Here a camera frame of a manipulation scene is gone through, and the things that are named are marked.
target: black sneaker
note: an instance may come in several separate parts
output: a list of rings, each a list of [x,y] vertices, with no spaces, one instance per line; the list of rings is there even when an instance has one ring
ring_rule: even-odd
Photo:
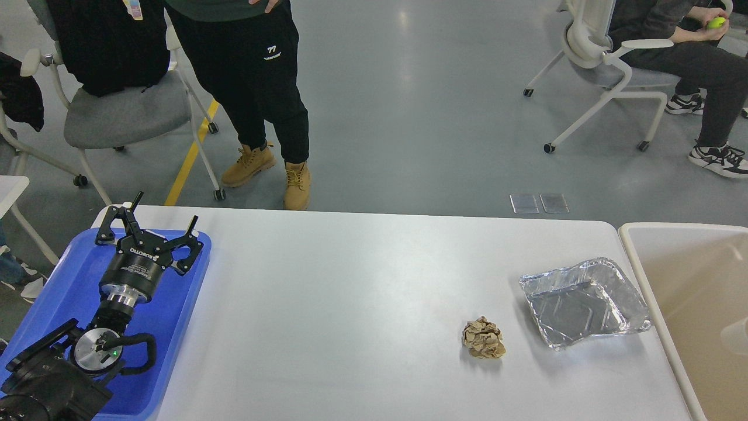
[[[665,106],[670,114],[704,114],[704,98],[701,94],[673,95]]]
[[[745,152],[725,144],[721,148],[694,146],[688,160],[710,169],[727,178],[748,178],[748,161],[743,159]]]

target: crumpled paper ball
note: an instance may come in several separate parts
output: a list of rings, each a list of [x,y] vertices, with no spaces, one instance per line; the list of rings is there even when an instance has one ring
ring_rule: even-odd
[[[481,316],[472,321],[462,330],[462,343],[470,350],[470,355],[476,358],[501,358],[506,354],[506,348],[501,343],[501,330]]]

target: tan boot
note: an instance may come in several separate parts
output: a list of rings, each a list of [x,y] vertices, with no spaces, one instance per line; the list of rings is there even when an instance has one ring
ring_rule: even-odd
[[[275,157],[270,151],[269,145],[265,147],[264,151],[261,151],[260,148],[250,149],[249,146],[242,145],[239,152],[242,155],[221,177],[221,182],[226,187],[239,187],[249,181],[256,173],[275,165]]]
[[[289,211],[305,211],[309,206],[309,189],[312,185],[312,174],[307,163],[286,163],[286,195],[283,207]]]

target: black bag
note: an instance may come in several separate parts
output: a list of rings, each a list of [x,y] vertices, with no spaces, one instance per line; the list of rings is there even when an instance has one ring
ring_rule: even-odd
[[[67,71],[89,94],[126,86],[153,86],[166,74],[166,20],[162,0],[141,0],[142,20],[123,0],[47,0]]]
[[[37,132],[44,127],[42,92],[33,77],[21,77],[21,62],[0,52],[0,100],[13,121],[28,123]]]

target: beige bin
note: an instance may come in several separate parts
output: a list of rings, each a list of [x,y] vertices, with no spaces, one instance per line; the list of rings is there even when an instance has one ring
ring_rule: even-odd
[[[619,234],[693,418],[748,420],[748,356],[721,338],[748,316],[748,228],[629,223]]]

